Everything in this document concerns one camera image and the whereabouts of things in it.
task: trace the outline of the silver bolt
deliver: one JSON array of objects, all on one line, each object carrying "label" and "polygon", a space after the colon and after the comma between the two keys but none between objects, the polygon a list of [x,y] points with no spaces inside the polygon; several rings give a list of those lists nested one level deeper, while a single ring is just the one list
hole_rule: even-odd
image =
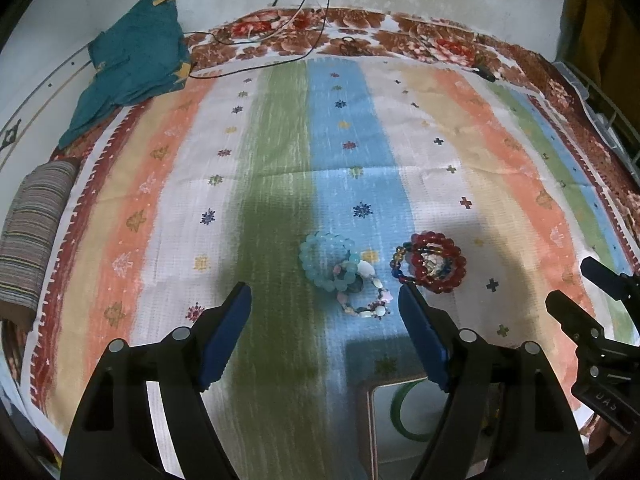
[{"label": "silver bolt", "polygon": [[187,339],[191,335],[191,330],[187,326],[179,326],[173,332],[171,332],[171,336],[176,341],[182,341],[183,339]]},{"label": "silver bolt", "polygon": [[535,355],[540,352],[540,345],[538,343],[534,343],[533,341],[527,341],[526,343],[524,343],[524,349],[531,355]]},{"label": "silver bolt", "polygon": [[478,339],[478,334],[476,334],[473,330],[469,330],[468,328],[463,328],[458,334],[462,341],[467,343],[472,343],[476,339]]},{"label": "silver bolt", "polygon": [[109,343],[109,352],[119,352],[124,348],[124,341],[122,339],[114,339]]}]

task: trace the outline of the cross print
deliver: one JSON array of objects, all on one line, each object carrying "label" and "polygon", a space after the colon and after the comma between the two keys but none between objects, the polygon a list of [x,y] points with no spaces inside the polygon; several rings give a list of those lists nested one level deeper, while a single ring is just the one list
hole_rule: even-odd
[{"label": "cross print", "polygon": [[495,289],[498,288],[500,283],[496,282],[493,278],[489,280],[489,283],[486,284],[487,290],[491,290],[491,292],[495,292]]}]

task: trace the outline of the striped blanket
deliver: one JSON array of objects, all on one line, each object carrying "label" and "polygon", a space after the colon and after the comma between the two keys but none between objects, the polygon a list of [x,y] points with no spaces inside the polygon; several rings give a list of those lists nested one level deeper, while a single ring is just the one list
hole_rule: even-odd
[{"label": "striped blanket", "polygon": [[[241,478],[364,479],[355,391],[420,363],[397,312],[345,316],[305,279],[298,245],[352,238],[391,294],[388,262],[414,232],[444,232],[468,274],[433,306],[487,341],[538,341],[570,395],[574,345],[545,311],[556,288],[634,339],[621,304],[578,270],[616,272],[638,249],[570,124],[539,94],[453,65],[311,56],[124,110],[68,204],[31,332],[22,394],[62,450],[106,344],[158,341],[247,282],[254,306],[207,410]],[[366,294],[352,297],[354,306]],[[177,472],[156,388],[166,466]]]}]

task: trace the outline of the green bangle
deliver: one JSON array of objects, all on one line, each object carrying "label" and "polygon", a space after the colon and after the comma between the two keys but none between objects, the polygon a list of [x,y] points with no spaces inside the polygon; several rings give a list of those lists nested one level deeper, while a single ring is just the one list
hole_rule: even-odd
[{"label": "green bangle", "polygon": [[433,433],[418,434],[412,433],[411,431],[407,430],[407,428],[402,425],[402,420],[400,420],[400,409],[402,408],[404,398],[411,391],[411,389],[416,384],[420,384],[425,380],[426,379],[420,379],[419,381],[412,381],[410,383],[403,384],[398,388],[398,391],[396,391],[396,394],[391,401],[391,423],[394,425],[394,428],[396,428],[396,431],[398,433],[400,433],[405,438],[408,438],[409,440],[413,440],[414,442],[428,442],[433,436]]}]

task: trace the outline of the striped pillow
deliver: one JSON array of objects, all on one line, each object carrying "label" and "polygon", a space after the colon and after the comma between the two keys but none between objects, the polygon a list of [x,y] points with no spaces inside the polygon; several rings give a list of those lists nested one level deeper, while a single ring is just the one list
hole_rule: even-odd
[{"label": "striped pillow", "polygon": [[78,161],[48,162],[28,174],[0,237],[0,318],[31,330],[51,248],[78,173]]}]

